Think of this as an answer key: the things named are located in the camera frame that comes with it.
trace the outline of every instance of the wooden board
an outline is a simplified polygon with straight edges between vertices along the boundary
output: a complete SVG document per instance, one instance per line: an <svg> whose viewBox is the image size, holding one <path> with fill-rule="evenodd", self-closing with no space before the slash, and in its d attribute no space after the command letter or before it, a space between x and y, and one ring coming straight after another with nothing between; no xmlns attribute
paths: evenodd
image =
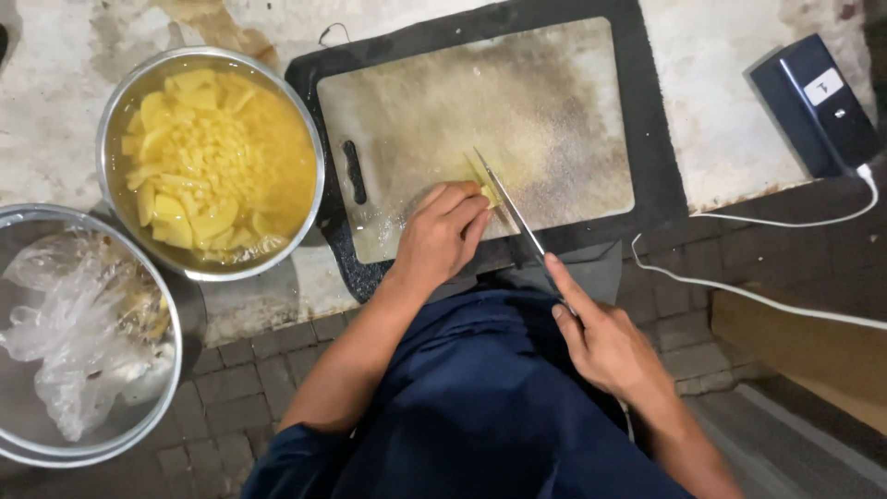
<svg viewBox="0 0 887 499"><path fill-rule="evenodd" d="M357 258L396 255L428 188L475 178L477 147L534 230L634 206L609 22L578 20L318 83ZM343 146L353 142L366 202ZM484 239L514 234L497 210Z"/></svg>
<svg viewBox="0 0 887 499"><path fill-rule="evenodd" d="M787 305L824 309L759 286L744 288ZM711 330L887 434L887 332L781 312L726 291L713 295Z"/></svg>

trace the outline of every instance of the left hand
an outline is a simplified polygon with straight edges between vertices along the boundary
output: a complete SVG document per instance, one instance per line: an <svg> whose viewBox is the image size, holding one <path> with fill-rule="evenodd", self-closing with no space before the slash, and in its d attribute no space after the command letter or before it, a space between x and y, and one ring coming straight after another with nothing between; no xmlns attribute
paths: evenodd
<svg viewBox="0 0 887 499"><path fill-rule="evenodd" d="M436 185L406 221L386 279L427 298L474 257L489 206L474 181Z"/></svg>

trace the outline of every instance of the cutting board handle hole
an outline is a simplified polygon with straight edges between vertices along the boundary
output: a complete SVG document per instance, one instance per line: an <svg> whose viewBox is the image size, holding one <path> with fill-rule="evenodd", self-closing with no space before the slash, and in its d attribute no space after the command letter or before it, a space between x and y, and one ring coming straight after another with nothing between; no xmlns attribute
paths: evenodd
<svg viewBox="0 0 887 499"><path fill-rule="evenodd" d="M348 161L348 180L354 186L354 202L364 204L366 202L366 188L364 187L364 176L360 173L357 147L354 145L354 142L346 140L341 145L341 151L345 153L345 159Z"/></svg>

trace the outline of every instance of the cutting board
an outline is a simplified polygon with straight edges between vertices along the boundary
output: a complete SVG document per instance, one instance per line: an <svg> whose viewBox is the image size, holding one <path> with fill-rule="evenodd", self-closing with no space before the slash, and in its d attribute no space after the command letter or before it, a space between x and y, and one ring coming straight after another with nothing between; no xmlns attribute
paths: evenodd
<svg viewBox="0 0 887 499"><path fill-rule="evenodd" d="M532 29L317 85L357 259L390 260L437 182L478 177L477 147L533 230L634 206L609 22ZM496 208L484 234L515 234Z"/></svg>

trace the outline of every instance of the metal bowl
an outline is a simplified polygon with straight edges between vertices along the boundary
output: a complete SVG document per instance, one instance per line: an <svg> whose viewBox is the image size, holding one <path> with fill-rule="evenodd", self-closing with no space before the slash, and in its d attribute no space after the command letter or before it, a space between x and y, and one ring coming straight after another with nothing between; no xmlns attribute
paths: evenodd
<svg viewBox="0 0 887 499"><path fill-rule="evenodd" d="M293 240L280 252L235 265L202 262L187 249L174 248L155 241L146 228L139 226L136 196L126 188L125 173L131 168L131 161L121 152L121 137L132 115L131 107L138 107L147 93L163 88L163 79L166 76L180 72L185 66L188 69L224 67L226 70L239 72L255 83L280 91L299 110L314 147L317 180L308 217ZM314 223L324 190L324 160L320 136L302 99L270 67L235 51L207 46L162 52L143 62L123 79L108 100L98 124L96 168L102 195L136 241L165 266L196 281L236 281L257 275L278 264L295 250Z"/></svg>
<svg viewBox="0 0 887 499"><path fill-rule="evenodd" d="M200 353L207 327L206 308L196 282L176 273L164 273L123 233L79 211L51 204L19 204L0 208L0 274L32 242L65 227L99 231L117 240L145 266L169 304L175 364L160 397L140 405L114 404L106 421L79 441L65 440L46 406L37 396L34 375L41 361L12 360L0 348L0 455L44 468L75 468L100 463L121 454L143 439L169 409L182 376ZM0 279L0 329L8 329L10 310L37 298L38 291Z"/></svg>

